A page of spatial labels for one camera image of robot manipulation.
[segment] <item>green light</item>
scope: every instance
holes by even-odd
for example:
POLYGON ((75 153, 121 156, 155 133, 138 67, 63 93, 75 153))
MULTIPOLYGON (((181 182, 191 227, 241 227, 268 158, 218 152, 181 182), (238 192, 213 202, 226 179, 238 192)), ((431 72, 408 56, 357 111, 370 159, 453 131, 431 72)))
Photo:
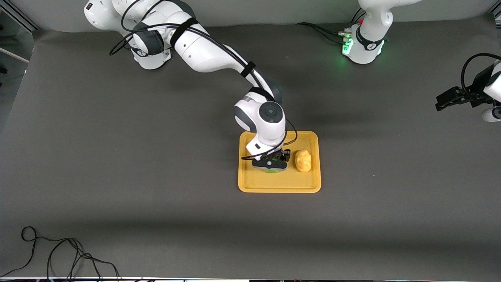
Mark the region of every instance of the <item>green light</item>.
POLYGON ((383 45, 384 45, 384 40, 381 42, 381 47, 379 47, 379 51, 377 51, 377 54, 381 54, 381 50, 383 50, 383 45))
POLYGON ((346 43, 345 43, 345 46, 343 47, 343 54, 345 55, 348 55, 351 51, 351 47, 353 46, 353 39, 350 38, 350 40, 348 40, 346 43))

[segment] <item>black cable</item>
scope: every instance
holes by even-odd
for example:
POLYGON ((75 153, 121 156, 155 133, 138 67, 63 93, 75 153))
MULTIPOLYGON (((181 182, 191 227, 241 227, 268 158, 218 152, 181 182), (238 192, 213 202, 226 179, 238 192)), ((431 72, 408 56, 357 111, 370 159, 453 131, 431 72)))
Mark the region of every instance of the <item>black cable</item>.
POLYGON ((353 20, 354 20, 354 19, 355 19, 355 17, 357 16, 358 12, 360 12, 361 10, 362 10, 362 7, 360 7, 360 8, 357 10, 357 12, 353 15, 353 17, 351 18, 351 23, 353 23, 353 22, 354 22, 353 20))
POLYGON ((296 133, 296 137, 294 137, 293 140, 291 140, 291 141, 289 141, 289 142, 287 142, 287 143, 284 144, 284 146, 287 146, 287 145, 290 145, 290 144, 296 142, 296 140, 298 139, 298 131, 296 130, 296 128, 294 127, 294 125, 288 119, 285 119, 285 120, 292 126, 292 128, 294 129, 294 132, 296 133))
POLYGON ((109 265, 113 266, 113 270, 115 271, 115 275, 117 277, 117 281, 119 279, 118 277, 120 277, 118 269, 117 269, 117 267, 114 264, 112 264, 111 262, 107 262, 107 261, 104 261, 104 260, 100 260, 100 259, 94 258, 91 254, 84 252, 83 251, 83 245, 76 238, 50 239, 50 238, 47 238, 47 237, 38 236, 37 235, 37 231, 33 227, 26 226, 21 231, 21 239, 23 241, 25 241, 25 242, 33 242, 32 252, 31 252, 31 255, 30 255, 30 259, 28 260, 28 262, 25 263, 25 265, 23 265, 23 266, 21 266, 19 268, 13 269, 13 270, 5 273, 4 275, 2 275, 0 277, 7 276, 7 275, 9 275, 10 273, 12 273, 12 272, 14 272, 16 270, 20 270, 20 269, 23 269, 26 266, 28 266, 28 264, 30 264, 30 262, 33 259, 33 256, 35 254, 35 247, 36 247, 37 241, 39 239, 43 239, 43 240, 46 240, 46 241, 49 241, 49 242, 58 242, 58 244, 51 250, 51 252, 49 254, 49 258, 47 259, 47 272, 46 272, 47 280, 50 280, 50 278, 49 278, 49 267, 52 265, 52 255, 54 254, 54 251, 59 246, 61 246, 61 244, 63 244, 64 242, 68 242, 72 246, 72 248, 74 248, 75 251, 76 251, 75 258, 73 259, 72 267, 70 269, 70 272, 68 273, 68 276, 66 277, 66 280, 72 279, 72 277, 73 277, 73 271, 74 271, 74 269, 75 269, 78 261, 81 258, 92 261, 92 264, 94 266, 94 270, 96 271, 96 274, 98 275, 99 279, 102 279, 102 276, 99 273, 99 270, 98 270, 98 268, 96 266, 96 262, 103 263, 103 264, 109 264, 109 265), (31 231, 33 231, 33 234, 34 234, 33 239, 30 239, 30 240, 26 239, 26 237, 25 237, 25 231, 28 230, 28 229, 30 229, 31 231))
POLYGON ((127 36, 125 36, 124 38, 122 38, 115 46, 113 46, 113 48, 111 49, 110 51, 110 56, 113 56, 115 55, 116 53, 118 53, 118 51, 122 50, 122 48, 125 48, 127 49, 127 47, 125 47, 129 41, 132 40, 132 33, 129 33, 127 36))
POLYGON ((468 88, 465 86, 464 84, 464 74, 466 72, 466 67, 468 66, 468 64, 476 57, 491 57, 491 58, 494 58, 494 59, 497 59, 497 60, 501 60, 501 56, 498 56, 498 55, 495 55, 495 54, 491 54, 491 53, 478 53, 478 54, 475 54, 471 57, 468 58, 468 60, 466 60, 466 62, 464 63, 463 65, 463 68, 461 69, 461 87, 463 88, 464 90, 464 93, 466 94, 466 96, 470 96, 470 91, 468 90, 468 88))
POLYGON ((297 23, 296 25, 301 25, 301 26, 309 26, 309 27, 312 27, 314 29, 319 29, 325 33, 328 33, 328 34, 332 34, 332 35, 337 35, 338 33, 337 32, 333 32, 333 31, 330 31, 326 28, 323 28, 319 25, 315 25, 315 24, 312 24, 312 23, 306 23, 306 22, 300 22, 300 23, 297 23))
POLYGON ((337 36, 337 33, 333 32, 333 31, 330 31, 328 29, 325 29, 325 28, 323 28, 321 26, 318 26, 318 25, 315 25, 315 24, 312 24, 312 23, 297 23, 296 25, 311 27, 311 28, 313 28, 314 31, 318 32, 321 36, 323 36, 325 39, 329 40, 330 42, 334 42, 334 43, 341 44, 341 45, 344 44, 343 41, 334 40, 334 39, 328 37, 326 34, 324 34, 324 33, 327 33, 327 34, 330 34, 330 35, 336 35, 337 36))
POLYGON ((136 3, 138 3, 139 1, 141 1, 141 0, 136 0, 136 1, 132 2, 132 4, 125 9, 124 14, 122 15, 122 19, 120 20, 120 24, 122 25, 122 28, 125 29, 126 31, 129 31, 129 32, 133 32, 134 31, 134 30, 130 30, 130 29, 128 29, 128 28, 125 27, 125 25, 124 25, 124 19, 125 19, 125 16, 127 15, 127 13, 130 11, 130 9, 132 9, 132 7, 134 5, 136 5, 136 3))
POLYGON ((361 14, 360 16, 358 16, 358 18, 354 21, 354 23, 358 22, 358 20, 363 17, 364 15, 366 14, 366 12, 364 12, 363 14, 361 14))

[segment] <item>tray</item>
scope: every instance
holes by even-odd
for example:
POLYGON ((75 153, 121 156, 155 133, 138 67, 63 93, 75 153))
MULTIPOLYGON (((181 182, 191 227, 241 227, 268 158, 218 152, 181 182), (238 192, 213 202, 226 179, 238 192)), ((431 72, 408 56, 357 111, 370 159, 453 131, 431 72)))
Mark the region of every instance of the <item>tray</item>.
MULTIPOLYGON (((244 132, 240 136, 238 161, 238 187, 246 193, 315 193, 320 190, 320 155, 318 137, 312 131, 298 131, 296 142, 285 146, 291 150, 291 159, 285 171, 268 173, 262 169, 252 167, 251 161, 241 160, 248 156, 245 145, 255 134, 244 132), (308 150, 312 156, 312 168, 309 172, 300 172, 296 168, 295 157, 299 150, 308 150)), ((294 139, 294 131, 288 131, 285 142, 294 139)))

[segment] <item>table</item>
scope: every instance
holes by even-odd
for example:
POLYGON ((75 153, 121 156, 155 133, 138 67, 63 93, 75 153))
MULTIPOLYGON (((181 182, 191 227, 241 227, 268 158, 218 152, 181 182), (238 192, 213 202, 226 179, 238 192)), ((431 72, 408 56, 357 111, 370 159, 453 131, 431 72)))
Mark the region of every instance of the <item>table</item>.
MULTIPOLYGON (((238 73, 196 73, 178 55, 146 71, 108 56, 118 34, 38 32, 0 137, 2 272, 28 258, 19 233, 32 225, 123 276, 501 279, 501 127, 483 107, 434 107, 469 56, 499 53, 492 15, 395 23, 370 65, 304 26, 209 31, 317 133, 321 190, 238 189, 232 106, 250 88, 238 73)), ((491 63, 473 61, 467 80, 491 63)), ((52 246, 13 274, 44 275, 52 246)), ((66 275, 72 252, 54 259, 66 275)))

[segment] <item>potato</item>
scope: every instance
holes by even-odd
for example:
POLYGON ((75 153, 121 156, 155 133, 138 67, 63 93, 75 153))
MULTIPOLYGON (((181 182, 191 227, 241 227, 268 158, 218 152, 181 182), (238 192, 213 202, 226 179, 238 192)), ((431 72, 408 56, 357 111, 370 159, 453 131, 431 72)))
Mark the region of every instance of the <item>potato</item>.
POLYGON ((312 155, 310 155, 308 150, 296 152, 296 168, 300 172, 308 172, 312 169, 312 155))

